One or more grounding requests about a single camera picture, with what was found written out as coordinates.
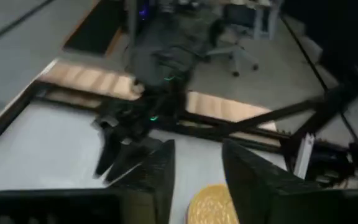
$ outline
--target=floor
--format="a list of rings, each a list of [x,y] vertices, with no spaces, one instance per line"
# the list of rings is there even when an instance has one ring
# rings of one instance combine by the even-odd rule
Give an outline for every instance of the floor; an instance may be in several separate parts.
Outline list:
[[[40,2],[15,0],[8,4],[0,0],[0,28]],[[114,52],[106,58],[61,50],[65,39],[93,4],[93,0],[56,0],[0,38],[1,103],[6,104],[13,99],[56,57],[123,70],[122,51],[128,42],[125,36],[119,40]],[[278,23],[273,41],[244,39],[241,44],[259,59],[259,71],[252,72],[250,65],[244,62],[242,75],[234,78],[228,72],[227,58],[216,57],[209,64],[198,65],[191,89],[271,110],[323,93],[282,22]],[[335,85],[329,75],[324,78],[329,86]],[[308,114],[301,114],[278,121],[277,128],[294,131],[307,116]],[[358,134],[358,101],[348,108],[346,116]],[[344,146],[351,140],[339,118],[332,120],[318,136]]]
[[[100,178],[93,175],[101,148],[98,130],[90,125],[95,116],[42,103],[29,105],[0,137],[0,190],[105,188],[107,173]],[[175,140],[170,224],[185,223],[193,196],[209,185],[226,182],[222,144],[164,131],[150,135]],[[254,152],[286,168],[282,156]]]

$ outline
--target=black metal bar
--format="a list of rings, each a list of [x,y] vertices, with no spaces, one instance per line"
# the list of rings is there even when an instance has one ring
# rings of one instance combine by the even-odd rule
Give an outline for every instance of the black metal bar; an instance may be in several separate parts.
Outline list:
[[[98,108],[88,108],[85,106],[74,105],[69,102],[62,102],[62,101],[58,101],[58,100],[48,99],[48,98],[45,98],[44,96],[37,96],[34,98],[34,100],[38,100],[43,103],[51,103],[51,104],[57,105],[57,106],[65,106],[68,108],[74,108],[77,110],[100,113],[100,110]],[[173,123],[172,121],[171,120],[167,121],[166,119],[160,118],[155,122],[155,127],[162,131],[170,131],[170,132],[177,133],[177,134],[184,134],[187,136],[193,136],[193,137],[198,137],[198,138],[212,140],[212,141],[223,141],[223,139],[232,139],[233,141],[238,142],[240,145],[242,145],[244,147],[280,154],[280,148],[275,145],[269,145],[269,144],[258,142],[258,141],[242,139],[242,138],[237,138],[237,137],[232,137],[232,136],[225,137],[225,136],[219,136],[217,134],[205,134],[202,132],[203,128],[198,128],[199,131],[194,132],[193,127],[188,127],[188,126],[184,126],[181,124],[170,125]]]
[[[299,41],[298,37],[296,36],[296,34],[294,33],[294,31],[292,30],[292,28],[290,27],[290,25],[288,24],[287,20],[284,18],[283,15],[280,16],[281,20],[284,22],[285,27],[288,29],[288,31],[290,32],[293,40],[295,40],[298,48],[301,50],[304,58],[306,59],[306,61],[308,62],[308,65],[310,66],[310,68],[312,69],[314,75],[316,76],[316,78],[318,79],[318,81],[320,82],[321,87],[323,87],[324,92],[328,91],[328,86],[325,84],[323,78],[321,77],[320,73],[318,72],[317,68],[315,67],[314,63],[311,61],[308,53],[306,52],[306,50],[303,48],[301,42]],[[347,118],[345,117],[345,114],[343,113],[343,111],[340,112],[341,115],[341,119],[343,120],[343,123],[345,124],[345,127],[347,128],[347,130],[349,130],[351,136],[353,137],[353,140],[358,143],[358,136],[356,134],[356,132],[354,131],[353,127],[351,126],[351,124],[349,123],[349,121],[347,120]]]
[[[97,100],[101,100],[101,101],[128,101],[128,100],[122,100],[119,98],[113,98],[111,96],[106,96],[106,95],[100,95],[97,93],[92,93],[92,92],[88,92],[88,91],[83,91],[83,90],[75,90],[72,88],[68,88],[65,86],[60,86],[60,85],[56,85],[53,83],[47,83],[47,82],[43,82],[43,81],[34,81],[34,83],[37,84],[39,92],[43,93],[44,95],[47,93],[51,93],[53,91],[63,91],[65,93],[71,93],[74,95],[81,95],[85,98],[89,98],[89,99],[97,99]]]
[[[306,52],[306,50],[303,48],[301,42],[299,41],[298,37],[296,36],[296,34],[294,33],[294,31],[291,29],[290,25],[288,24],[287,20],[284,18],[283,15],[280,16],[281,20],[284,22],[285,27],[288,29],[288,31],[290,32],[292,39],[295,40],[295,43],[297,44],[298,48],[301,50],[303,56],[305,57],[306,61],[308,62],[310,68],[312,69],[314,75],[316,76],[316,78],[318,79],[318,81],[320,82],[321,86],[323,87],[324,91],[328,90],[328,86],[325,84],[323,78],[321,77],[320,73],[317,71],[315,65],[313,64],[313,62],[311,61],[308,53]]]
[[[185,113],[179,115],[179,119],[191,121],[191,122],[198,123],[198,124],[206,124],[206,125],[210,125],[210,126],[220,126],[220,125],[227,125],[227,124],[234,123],[232,121],[225,121],[222,119],[202,116],[199,114],[193,114],[193,113],[189,113],[187,111]],[[265,138],[276,139],[279,141],[287,140],[290,137],[287,134],[278,133],[276,131],[271,131],[268,129],[262,129],[262,128],[257,128],[257,127],[249,127],[249,128],[242,129],[241,131],[244,133],[254,134],[254,135],[262,136]]]
[[[231,121],[225,121],[225,120],[211,118],[211,117],[202,116],[199,114],[193,114],[193,113],[189,113],[189,112],[186,112],[183,115],[179,116],[179,119],[191,121],[191,122],[198,123],[198,124],[207,124],[210,126],[218,126],[218,125],[233,123]],[[255,127],[242,129],[241,132],[247,133],[247,134],[254,134],[257,136],[262,136],[262,137],[269,138],[269,139],[279,140],[281,143],[284,143],[291,137],[289,134],[279,133],[276,131],[271,131],[271,130],[263,129],[263,128],[255,128]],[[347,151],[346,147],[343,147],[343,146],[340,146],[340,145],[337,145],[337,144],[334,144],[331,142],[327,142],[327,141],[316,140],[314,142],[314,144],[317,147],[322,147],[325,149],[329,149],[331,151],[340,151],[340,152]]]
[[[24,108],[32,101],[37,91],[37,84],[32,83],[18,99],[0,115],[0,135],[17,118]]]
[[[176,125],[172,126],[172,125],[169,125],[168,122],[165,122],[164,120],[157,121],[156,127],[157,127],[157,129],[161,129],[163,131],[170,131],[170,132],[174,132],[177,134],[184,134],[187,136],[193,136],[193,137],[198,137],[198,138],[212,140],[212,141],[218,141],[218,142],[223,141],[223,139],[232,139],[244,147],[261,150],[261,151],[265,151],[265,152],[281,154],[281,150],[278,146],[274,146],[274,145],[270,145],[270,144],[266,144],[266,143],[262,143],[262,142],[257,142],[257,141],[253,141],[253,140],[248,140],[248,139],[236,138],[236,137],[232,137],[232,136],[220,136],[218,134],[206,134],[201,131],[202,128],[198,128],[199,131],[194,132],[194,129],[193,129],[194,127],[184,126],[184,125],[180,125],[180,124],[176,124]]]
[[[232,124],[221,125],[215,128],[205,128],[204,131],[208,133],[215,133],[221,136],[228,136],[229,134],[241,131],[245,128],[256,127],[260,124],[283,119],[287,116],[298,114],[306,110],[314,109],[320,103],[319,98],[315,100],[306,100],[291,106],[271,111],[262,115],[254,116],[253,118],[238,121]]]
[[[297,147],[294,145],[299,142],[307,133],[317,133],[325,124],[333,119],[341,108],[358,97],[358,79],[352,83],[345,83],[335,91],[330,91],[326,95],[324,103],[316,108],[316,112],[310,117],[288,140],[288,145],[284,148],[286,153],[293,154]]]

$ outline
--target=desk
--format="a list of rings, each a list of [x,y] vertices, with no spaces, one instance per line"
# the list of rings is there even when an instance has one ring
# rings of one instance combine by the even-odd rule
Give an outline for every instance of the desk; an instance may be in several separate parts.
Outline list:
[[[137,98],[129,90],[130,77],[84,65],[56,61],[37,79],[127,100]],[[98,104],[62,93],[50,97],[86,106]],[[188,111],[233,121],[268,111],[196,92],[189,93],[189,98]],[[93,178],[102,144],[98,131],[90,125],[95,117],[93,113],[45,103],[30,104],[0,136],[0,190],[106,187],[103,178]],[[275,129],[274,123],[263,127]],[[175,140],[175,188],[170,223],[182,224],[195,194],[207,185],[225,183],[221,143],[157,130],[150,135]],[[254,152],[285,169],[282,156]]]
[[[255,15],[255,24],[254,24],[254,35],[253,38],[255,40],[260,39],[260,35],[262,33],[262,25],[263,25],[263,16],[265,8],[272,8],[273,3],[271,0],[221,0],[221,4],[237,4],[237,5],[246,5],[251,9],[256,10]]]
[[[169,50],[175,61],[180,62],[181,69],[191,70],[199,60],[195,54],[203,57],[211,47],[209,28],[218,19],[219,16],[207,7],[201,7],[192,15],[176,13],[167,17],[157,14],[138,37],[131,39],[135,45],[130,49],[130,71],[145,85],[163,85],[172,69],[156,64],[153,55],[159,50]],[[175,45],[191,49],[191,52],[171,49]]]

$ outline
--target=metal frame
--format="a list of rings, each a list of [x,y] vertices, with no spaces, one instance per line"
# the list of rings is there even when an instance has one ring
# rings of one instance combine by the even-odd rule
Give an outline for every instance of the metal frame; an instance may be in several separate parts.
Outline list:
[[[74,93],[79,96],[101,100],[102,104],[97,108],[87,108],[85,106],[73,105],[71,103],[64,103],[57,100],[48,99],[47,93],[51,91],[65,91],[67,93]],[[322,97],[306,100],[301,103],[290,105],[279,110],[271,111],[266,114],[255,116],[253,118],[245,119],[236,123],[224,121],[220,119],[210,118],[197,114],[191,114],[184,109],[182,113],[178,114],[177,118],[161,117],[155,122],[155,128],[164,131],[170,131],[178,134],[185,134],[195,136],[198,138],[209,139],[213,141],[222,141],[223,139],[232,139],[242,146],[258,149],[277,154],[283,154],[286,158],[287,165],[291,170],[289,158],[296,157],[297,149],[300,141],[307,133],[314,134],[318,132],[328,121],[333,119],[342,108],[346,107],[350,102],[358,97],[358,81],[341,85],[334,90],[329,91]],[[74,90],[67,87],[58,86],[56,84],[46,83],[40,80],[35,80],[31,83],[24,92],[7,108],[6,111],[0,115],[0,135],[6,128],[15,120],[17,116],[26,108],[32,101],[42,101],[46,103],[53,103],[60,106],[69,106],[78,110],[92,111],[97,114],[103,113],[103,105],[112,101],[126,101],[110,96],[99,95],[81,90]],[[278,133],[275,131],[268,131],[265,129],[256,128],[259,124],[266,123],[273,120],[279,120],[288,116],[304,112],[306,110],[314,109],[315,113],[302,125],[294,134]],[[193,126],[185,126],[177,123],[177,120],[191,121],[197,124],[205,124],[212,126],[211,128],[197,128]],[[246,140],[230,136],[231,133],[243,132],[262,136],[265,138],[279,140],[281,147],[276,145],[261,143],[252,140]],[[346,152],[347,149],[328,142],[316,141],[316,147],[322,147],[324,150],[330,152]]]
[[[309,67],[311,68],[312,72],[314,73],[314,75],[316,76],[317,80],[320,82],[321,87],[323,88],[324,92],[327,92],[329,90],[327,84],[325,84],[323,78],[321,77],[320,73],[318,72],[316,66],[314,65],[314,63],[311,61],[308,53],[306,52],[305,48],[302,46],[301,42],[299,41],[299,38],[296,36],[296,34],[294,33],[294,31],[292,30],[291,26],[289,25],[289,23],[287,22],[287,20],[285,19],[284,15],[281,15],[281,20],[283,21],[285,27],[288,29],[289,33],[292,36],[292,39],[295,41],[296,45],[298,46],[299,50],[301,51],[301,53],[303,54],[306,62],[308,63]],[[353,137],[353,140],[358,143],[358,136],[356,134],[356,132],[353,130],[353,127],[351,126],[351,124],[349,123],[349,121],[346,119],[344,111],[340,112],[341,115],[341,119],[345,125],[345,127],[349,130],[351,136]]]
[[[252,68],[256,70],[259,67],[259,61],[253,55],[251,55],[246,49],[241,47],[236,43],[233,43],[232,46],[228,47],[219,47],[207,52],[209,57],[215,55],[229,55],[230,58],[230,69],[234,75],[240,75],[240,66],[241,62],[245,60],[252,63]]]

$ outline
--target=cable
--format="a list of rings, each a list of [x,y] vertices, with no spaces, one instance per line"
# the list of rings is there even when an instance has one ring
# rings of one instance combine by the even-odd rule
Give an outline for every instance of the cable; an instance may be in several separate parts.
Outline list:
[[[29,12],[25,13],[20,18],[16,19],[15,21],[10,23],[6,27],[2,28],[0,30],[0,38],[3,35],[5,35],[6,33],[8,33],[9,31],[13,30],[13,28],[17,27],[18,25],[20,25],[21,23],[26,21],[29,17],[33,16],[36,12],[39,12],[41,9],[43,9],[45,6],[49,5],[52,2],[54,2],[54,0],[46,0],[46,1],[44,1],[43,3],[39,4],[35,8],[31,9]]]
[[[310,68],[312,69],[314,75],[316,76],[316,78],[320,82],[321,87],[323,87],[324,92],[327,92],[329,90],[327,84],[325,84],[323,78],[321,77],[320,73],[316,69],[314,63],[311,61],[308,53],[303,48],[303,46],[302,46],[301,42],[299,41],[298,37],[296,36],[294,31],[291,29],[290,25],[288,24],[287,20],[284,18],[284,16],[282,14],[280,15],[280,18],[284,22],[285,27],[288,29],[288,31],[290,32],[292,38],[295,40],[297,46],[301,50],[303,56],[305,57],[306,61],[308,62],[308,64],[309,64]],[[347,128],[347,130],[349,130],[351,136],[353,137],[353,140],[356,143],[358,143],[358,136],[357,136],[356,132],[354,131],[353,127],[351,126],[351,124],[349,123],[349,121],[346,119],[343,111],[341,111],[339,114],[341,116],[341,119],[343,120],[343,123],[345,124],[345,127]]]
[[[122,51],[122,53],[121,53],[121,63],[122,63],[122,66],[124,66],[124,71],[126,71],[127,67],[128,67],[128,65],[126,64],[126,62],[124,60],[124,56],[125,56],[125,53],[126,53],[127,49],[129,48],[129,44],[130,43],[128,42],[128,44],[126,45],[124,51]]]

